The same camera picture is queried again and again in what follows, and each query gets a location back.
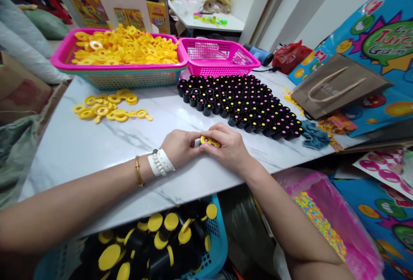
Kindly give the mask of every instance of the yellow toy box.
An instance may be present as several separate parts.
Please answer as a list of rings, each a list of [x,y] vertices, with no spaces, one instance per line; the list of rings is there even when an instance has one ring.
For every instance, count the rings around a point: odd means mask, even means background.
[[[87,27],[109,28],[108,16],[100,0],[71,0]]]

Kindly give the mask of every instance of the brown paper bag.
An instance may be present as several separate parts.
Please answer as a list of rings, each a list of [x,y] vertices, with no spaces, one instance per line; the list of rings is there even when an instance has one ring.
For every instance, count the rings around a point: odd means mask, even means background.
[[[319,119],[373,93],[393,86],[375,72],[335,54],[291,94],[309,115]]]

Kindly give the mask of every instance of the pink plastic bag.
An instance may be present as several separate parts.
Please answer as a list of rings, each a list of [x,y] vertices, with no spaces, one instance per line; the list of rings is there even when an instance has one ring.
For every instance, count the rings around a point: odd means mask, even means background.
[[[274,174],[283,189],[295,198],[306,191],[340,235],[347,248],[346,265],[356,279],[382,275],[383,261],[370,235],[327,176],[307,168],[290,168]]]

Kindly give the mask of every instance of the yellow cap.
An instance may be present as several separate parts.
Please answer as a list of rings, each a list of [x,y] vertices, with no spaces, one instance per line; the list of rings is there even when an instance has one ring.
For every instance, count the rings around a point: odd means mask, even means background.
[[[185,224],[182,225],[181,230],[182,230],[182,231],[186,231],[186,230],[189,228],[189,226],[191,225],[191,223],[192,223],[193,221],[194,221],[193,219],[188,219],[188,220],[186,220]]]
[[[107,247],[99,257],[99,269],[106,271],[115,266],[120,256],[120,246],[117,244]]]
[[[171,267],[172,267],[173,264],[174,264],[173,251],[172,251],[171,246],[167,246],[166,249],[167,249],[168,252],[169,252],[169,263],[170,263],[170,265],[171,265]]]
[[[135,229],[132,228],[132,229],[129,231],[129,233],[126,235],[125,240],[123,241],[123,244],[124,244],[125,246],[126,246],[126,244],[128,243],[129,237],[130,237],[130,235],[132,235],[132,233],[133,233],[134,230],[135,230]]]
[[[167,244],[168,244],[168,241],[162,241],[159,237],[159,232],[157,232],[154,238],[155,248],[157,248],[158,250],[162,250],[163,248],[166,247]]]
[[[211,220],[215,219],[217,214],[218,214],[218,208],[214,204],[209,204],[206,207],[206,215]]]
[[[211,236],[210,235],[205,237],[205,251],[206,252],[211,251]]]
[[[102,278],[100,278],[100,280],[106,280],[109,278],[110,275],[111,275],[111,271],[108,271],[107,273],[105,273],[105,275]]]
[[[173,231],[179,223],[178,216],[175,213],[168,213],[165,217],[165,221],[163,222],[165,228],[169,231]]]
[[[186,231],[181,229],[181,231],[178,234],[178,240],[180,244],[186,244],[192,237],[192,232],[191,229],[188,228]]]
[[[162,225],[163,217],[160,213],[155,213],[148,220],[148,229],[151,232],[156,232]]]
[[[122,266],[119,268],[116,280],[128,280],[129,274],[130,274],[130,263],[129,262],[123,263]]]
[[[148,224],[147,223],[138,222],[137,227],[140,231],[147,231],[148,230]]]
[[[112,230],[100,232],[98,235],[98,239],[102,244],[107,244],[109,241],[112,240],[114,233]]]
[[[200,271],[201,271],[201,269],[202,269],[202,263],[201,263],[201,266],[197,269],[197,270],[191,270],[194,274],[197,274],[197,273],[199,273]]]

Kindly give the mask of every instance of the white bracelet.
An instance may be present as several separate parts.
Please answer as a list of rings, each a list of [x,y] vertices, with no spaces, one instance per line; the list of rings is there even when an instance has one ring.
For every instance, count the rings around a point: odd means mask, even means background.
[[[166,176],[168,171],[175,170],[165,151],[162,149],[155,149],[153,154],[148,157],[148,160],[155,176]]]

